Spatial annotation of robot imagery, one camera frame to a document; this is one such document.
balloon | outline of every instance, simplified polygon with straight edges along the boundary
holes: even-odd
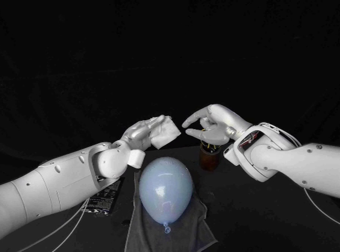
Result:
[[[152,220],[168,224],[183,214],[193,194],[193,180],[184,164],[173,157],[160,157],[145,167],[140,179],[140,198]]]

cable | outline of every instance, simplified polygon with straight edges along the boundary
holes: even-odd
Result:
[[[83,209],[82,214],[80,214],[80,218],[82,218],[82,215],[83,215],[83,213],[85,213],[86,206],[88,206],[88,199],[86,199],[85,209]],[[79,220],[78,220],[78,223],[76,223],[76,225],[75,225],[75,227],[73,227],[73,229],[72,229],[72,231],[70,231],[69,235],[66,236],[66,239],[69,238],[69,236],[70,236],[70,234],[72,234],[72,232],[73,232],[75,228],[76,228],[76,227],[78,227],[78,225],[79,225],[80,218],[79,218]],[[57,250],[57,248],[60,247],[60,245],[63,244],[63,242],[57,245],[57,247],[52,250],[52,252],[54,252],[54,251]]]
[[[295,146],[297,147],[301,147],[301,144],[300,144],[300,142],[298,142],[298,140],[295,139],[295,137],[291,135],[291,134],[288,134],[284,130],[281,130],[281,129],[278,129],[284,134],[285,134],[285,136],[292,140],[292,141],[295,141],[294,142],[294,144],[295,144]],[[338,221],[336,221],[324,212],[323,212],[323,210],[318,208],[318,206],[315,205],[315,203],[314,203],[314,201],[312,201],[312,199],[311,199],[311,197],[310,197],[310,195],[308,195],[308,192],[307,192],[307,189],[304,188],[304,193],[305,193],[305,195],[307,195],[307,197],[308,197],[308,199],[310,199],[310,201],[311,201],[311,203],[312,203],[312,205],[315,206],[315,208],[318,209],[318,211],[321,212],[321,214],[333,221],[333,222],[336,222],[338,225],[340,225],[340,222]]]
[[[39,241],[36,241],[34,243],[31,243],[29,246],[26,246],[23,249],[20,249],[17,252],[21,252],[24,251],[26,249],[29,249],[30,247],[33,247],[39,242],[42,242],[44,239],[47,239],[62,228],[63,226],[69,223],[69,221],[73,219],[73,217],[76,216],[76,214],[79,213],[82,207],[85,206],[86,208],[86,205],[88,205],[88,199],[85,200],[79,210],[76,211],[76,213],[73,214],[72,218],[62,224],[62,226],[49,234],[46,235]]]

table surface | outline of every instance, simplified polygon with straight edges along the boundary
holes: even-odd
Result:
[[[145,152],[142,168],[163,156],[178,159],[189,168],[199,197],[207,206],[206,223],[217,243],[210,251],[340,251],[340,226],[312,206],[302,188],[281,173],[263,183],[255,181],[240,166],[222,157],[213,172],[199,167],[199,147]],[[124,184],[109,216],[85,213],[80,223],[62,244],[65,251],[124,251],[134,210],[134,172],[128,166]],[[340,222],[340,209],[331,199],[310,192],[324,212]],[[0,240],[0,251],[17,251],[47,235],[79,206],[33,221]],[[44,241],[26,251],[52,251],[66,238],[80,214]]]

black background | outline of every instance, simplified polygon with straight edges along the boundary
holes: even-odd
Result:
[[[0,183],[214,103],[340,146],[340,1],[0,1]]]

white cloth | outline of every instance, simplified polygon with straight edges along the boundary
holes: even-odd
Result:
[[[171,121],[171,118],[165,116],[161,124],[151,130],[150,139],[151,145],[160,149],[167,143],[170,143],[180,135],[180,131]]]

